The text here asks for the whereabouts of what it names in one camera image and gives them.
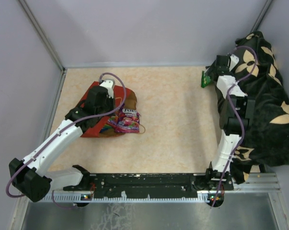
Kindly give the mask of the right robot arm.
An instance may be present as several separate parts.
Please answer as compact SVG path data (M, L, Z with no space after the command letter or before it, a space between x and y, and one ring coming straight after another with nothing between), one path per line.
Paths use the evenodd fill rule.
M214 81L219 96L224 100L220 109L221 139L217 156L206 171L208 188L212 190L232 187L230 163L253 121L255 99L242 91L232 73L238 62L239 58L234 54L217 55L205 72Z

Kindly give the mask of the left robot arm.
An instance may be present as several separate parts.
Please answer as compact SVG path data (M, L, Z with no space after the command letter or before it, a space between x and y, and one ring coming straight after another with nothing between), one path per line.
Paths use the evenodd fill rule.
M59 155L77 138L115 108L115 84L105 80L93 86L87 97L71 109L56 131L36 150L9 163L12 185L31 201L43 199L49 191L67 186L78 186L86 171L80 166L67 170L48 172Z

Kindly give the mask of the purple berries candy packet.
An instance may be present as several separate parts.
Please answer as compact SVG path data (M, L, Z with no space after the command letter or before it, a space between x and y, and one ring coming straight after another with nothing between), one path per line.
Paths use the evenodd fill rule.
M139 133L140 114L133 109L121 108L118 112L116 133Z

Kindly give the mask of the green snack packet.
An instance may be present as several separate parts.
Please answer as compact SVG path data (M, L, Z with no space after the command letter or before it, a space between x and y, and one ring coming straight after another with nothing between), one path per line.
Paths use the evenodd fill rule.
M207 74L207 71L203 70L201 75L201 88L205 88L212 83L210 76Z

